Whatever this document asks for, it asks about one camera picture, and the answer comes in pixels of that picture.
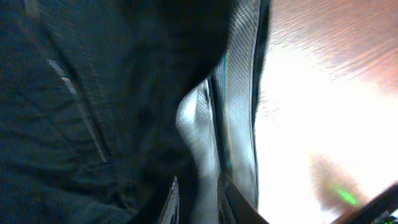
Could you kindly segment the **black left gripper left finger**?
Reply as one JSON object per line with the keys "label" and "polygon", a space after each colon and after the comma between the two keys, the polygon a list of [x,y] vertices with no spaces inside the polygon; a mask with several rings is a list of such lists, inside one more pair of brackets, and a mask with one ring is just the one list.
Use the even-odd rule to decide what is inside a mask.
{"label": "black left gripper left finger", "polygon": [[175,176],[162,185],[130,224],[178,224],[179,207],[179,186]]}

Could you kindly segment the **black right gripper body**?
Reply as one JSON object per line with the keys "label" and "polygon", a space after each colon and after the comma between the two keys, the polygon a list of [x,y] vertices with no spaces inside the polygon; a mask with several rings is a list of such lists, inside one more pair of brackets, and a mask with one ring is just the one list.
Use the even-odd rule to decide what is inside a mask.
{"label": "black right gripper body", "polygon": [[397,183],[363,208],[339,217],[332,224],[397,224]]}

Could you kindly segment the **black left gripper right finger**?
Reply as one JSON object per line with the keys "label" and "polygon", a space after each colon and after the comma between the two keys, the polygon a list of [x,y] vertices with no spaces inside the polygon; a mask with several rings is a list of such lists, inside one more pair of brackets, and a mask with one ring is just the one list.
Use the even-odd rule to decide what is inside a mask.
{"label": "black left gripper right finger", "polygon": [[217,193],[219,224],[269,224],[224,173],[218,177]]}

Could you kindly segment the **black shorts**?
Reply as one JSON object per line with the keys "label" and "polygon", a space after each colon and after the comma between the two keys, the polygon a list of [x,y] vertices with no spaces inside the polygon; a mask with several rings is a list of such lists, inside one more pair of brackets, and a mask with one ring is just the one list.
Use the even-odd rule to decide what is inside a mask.
{"label": "black shorts", "polygon": [[1,222],[130,223],[176,176],[218,223],[222,173],[257,211],[270,6],[2,1]]}

